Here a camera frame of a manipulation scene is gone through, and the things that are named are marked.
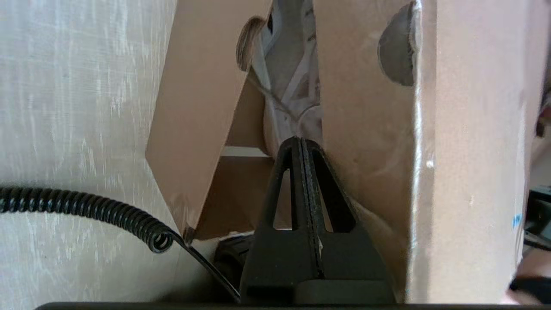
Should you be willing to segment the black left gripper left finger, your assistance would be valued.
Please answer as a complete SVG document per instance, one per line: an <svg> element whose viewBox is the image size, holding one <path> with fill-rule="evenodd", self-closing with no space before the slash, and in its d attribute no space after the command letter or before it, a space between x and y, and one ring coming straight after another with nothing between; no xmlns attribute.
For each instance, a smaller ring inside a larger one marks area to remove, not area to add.
<svg viewBox="0 0 551 310"><path fill-rule="evenodd" d="M321 277L317 227L312 214L311 181L305 140L287 139L275 162L263 211L241 277L243 304L291 304L299 284ZM284 173L291 182L291 230L274 227Z"/></svg>

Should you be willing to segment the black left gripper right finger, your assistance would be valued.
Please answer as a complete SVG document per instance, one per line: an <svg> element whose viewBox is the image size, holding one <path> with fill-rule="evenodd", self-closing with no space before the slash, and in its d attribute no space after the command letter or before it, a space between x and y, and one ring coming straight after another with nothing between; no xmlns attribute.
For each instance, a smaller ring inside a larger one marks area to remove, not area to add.
<svg viewBox="0 0 551 310"><path fill-rule="evenodd" d="M362 226L321 146L303 147L315 232L316 275L301 283L303 304L393 304L386 266Z"/></svg>

